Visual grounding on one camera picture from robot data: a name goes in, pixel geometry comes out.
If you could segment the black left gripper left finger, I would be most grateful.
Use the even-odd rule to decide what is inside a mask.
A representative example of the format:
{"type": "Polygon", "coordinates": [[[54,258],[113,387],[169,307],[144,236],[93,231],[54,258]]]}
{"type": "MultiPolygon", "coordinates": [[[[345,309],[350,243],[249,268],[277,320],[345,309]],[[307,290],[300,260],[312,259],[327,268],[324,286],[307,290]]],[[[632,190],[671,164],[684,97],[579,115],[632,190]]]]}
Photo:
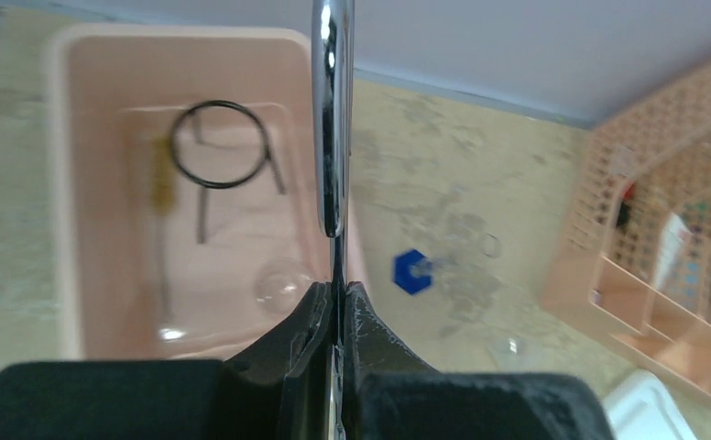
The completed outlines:
{"type": "Polygon", "coordinates": [[[37,361],[0,371],[0,439],[325,439],[329,286],[228,360],[37,361]]]}

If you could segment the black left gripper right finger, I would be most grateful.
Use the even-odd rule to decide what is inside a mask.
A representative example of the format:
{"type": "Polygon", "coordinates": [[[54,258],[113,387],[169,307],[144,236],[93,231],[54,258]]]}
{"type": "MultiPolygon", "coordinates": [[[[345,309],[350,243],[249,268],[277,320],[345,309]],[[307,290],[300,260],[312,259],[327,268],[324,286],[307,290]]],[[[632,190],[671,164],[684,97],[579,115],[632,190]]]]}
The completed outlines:
{"type": "Polygon", "coordinates": [[[599,399],[577,377],[432,368],[381,320],[360,282],[348,287],[342,323],[348,439],[614,436],[599,399]]]}

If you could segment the graduated cylinder blue base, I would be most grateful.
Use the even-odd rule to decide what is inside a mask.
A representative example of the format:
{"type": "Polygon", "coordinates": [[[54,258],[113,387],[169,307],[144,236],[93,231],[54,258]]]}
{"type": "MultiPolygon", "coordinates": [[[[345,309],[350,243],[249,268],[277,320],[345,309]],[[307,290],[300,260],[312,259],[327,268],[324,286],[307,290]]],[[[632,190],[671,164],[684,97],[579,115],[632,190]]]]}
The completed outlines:
{"type": "Polygon", "coordinates": [[[486,277],[484,263],[478,258],[498,259],[503,254],[501,240],[485,233],[482,237],[450,235],[427,255],[410,248],[392,261],[393,283],[409,295],[417,295],[432,287],[446,293],[478,290],[486,277]]]}

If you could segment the brown bristle tube brush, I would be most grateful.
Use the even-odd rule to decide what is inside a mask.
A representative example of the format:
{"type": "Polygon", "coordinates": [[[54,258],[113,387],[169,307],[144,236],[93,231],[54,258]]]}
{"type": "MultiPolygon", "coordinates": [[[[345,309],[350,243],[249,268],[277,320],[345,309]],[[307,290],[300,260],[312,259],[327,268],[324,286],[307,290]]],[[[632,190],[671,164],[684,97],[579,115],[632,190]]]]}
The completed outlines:
{"type": "Polygon", "coordinates": [[[163,316],[171,318],[170,285],[167,271],[165,231],[167,218],[177,205],[176,168],[170,155],[170,139],[156,137],[151,142],[152,170],[150,202],[156,218],[154,244],[159,277],[159,296],[163,316]]]}

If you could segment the metal crucible tongs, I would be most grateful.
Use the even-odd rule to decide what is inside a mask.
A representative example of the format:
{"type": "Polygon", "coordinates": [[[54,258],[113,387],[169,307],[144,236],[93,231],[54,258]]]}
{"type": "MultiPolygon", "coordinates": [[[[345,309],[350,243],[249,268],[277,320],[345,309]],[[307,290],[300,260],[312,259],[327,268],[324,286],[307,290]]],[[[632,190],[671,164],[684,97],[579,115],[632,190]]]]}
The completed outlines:
{"type": "Polygon", "coordinates": [[[355,3],[312,6],[312,115],[319,223],[330,239],[334,437],[345,439],[345,296],[355,3]]]}

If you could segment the pink plastic bin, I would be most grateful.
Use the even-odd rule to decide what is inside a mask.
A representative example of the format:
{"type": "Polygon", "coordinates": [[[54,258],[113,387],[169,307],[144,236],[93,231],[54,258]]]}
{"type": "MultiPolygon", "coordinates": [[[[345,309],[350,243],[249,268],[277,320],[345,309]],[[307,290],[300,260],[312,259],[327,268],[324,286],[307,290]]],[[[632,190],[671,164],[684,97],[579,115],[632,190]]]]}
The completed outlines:
{"type": "Polygon", "coordinates": [[[318,223],[310,41],[269,27],[80,24],[48,59],[60,354],[230,358],[290,313],[254,283],[273,259],[330,278],[318,223]],[[152,147],[177,205],[160,304],[152,147]]]}

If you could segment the white plastic lid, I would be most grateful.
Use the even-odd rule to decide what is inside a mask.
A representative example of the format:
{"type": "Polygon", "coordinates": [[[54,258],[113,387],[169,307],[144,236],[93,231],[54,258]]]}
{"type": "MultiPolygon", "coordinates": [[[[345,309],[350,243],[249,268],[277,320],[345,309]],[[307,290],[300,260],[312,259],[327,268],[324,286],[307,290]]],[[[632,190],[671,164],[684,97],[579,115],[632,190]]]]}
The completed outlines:
{"type": "Polygon", "coordinates": [[[638,369],[602,401],[617,440],[695,440],[668,388],[653,373],[638,369]]]}

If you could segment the pink four-slot file organizer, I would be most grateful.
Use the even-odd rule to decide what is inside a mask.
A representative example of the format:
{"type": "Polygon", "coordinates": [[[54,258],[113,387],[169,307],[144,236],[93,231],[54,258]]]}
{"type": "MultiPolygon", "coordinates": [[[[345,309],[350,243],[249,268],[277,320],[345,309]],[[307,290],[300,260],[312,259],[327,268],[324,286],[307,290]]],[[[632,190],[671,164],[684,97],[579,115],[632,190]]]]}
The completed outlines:
{"type": "Polygon", "coordinates": [[[541,304],[711,401],[711,60],[593,130],[541,304]]]}

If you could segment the red black marker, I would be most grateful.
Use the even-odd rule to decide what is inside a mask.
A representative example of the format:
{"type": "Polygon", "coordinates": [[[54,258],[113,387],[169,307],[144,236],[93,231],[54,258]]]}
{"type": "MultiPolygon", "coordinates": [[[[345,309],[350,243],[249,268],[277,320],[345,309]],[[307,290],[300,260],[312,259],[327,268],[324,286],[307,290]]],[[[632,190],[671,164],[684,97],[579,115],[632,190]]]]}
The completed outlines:
{"type": "Polygon", "coordinates": [[[618,230],[626,228],[629,223],[631,216],[631,201],[634,198],[635,192],[636,183],[632,182],[621,194],[618,206],[618,215],[615,223],[615,228],[618,230]]]}

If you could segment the white instruction box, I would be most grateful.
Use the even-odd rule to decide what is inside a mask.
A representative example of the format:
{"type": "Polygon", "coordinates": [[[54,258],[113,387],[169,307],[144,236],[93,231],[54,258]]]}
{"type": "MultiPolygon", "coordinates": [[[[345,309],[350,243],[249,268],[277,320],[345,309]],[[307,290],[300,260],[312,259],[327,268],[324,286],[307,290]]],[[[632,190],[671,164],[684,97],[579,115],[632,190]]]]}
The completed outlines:
{"type": "Polygon", "coordinates": [[[653,267],[651,285],[656,290],[662,290],[666,286],[685,246],[693,236],[694,232],[680,215],[676,213],[669,215],[659,236],[653,267]]]}

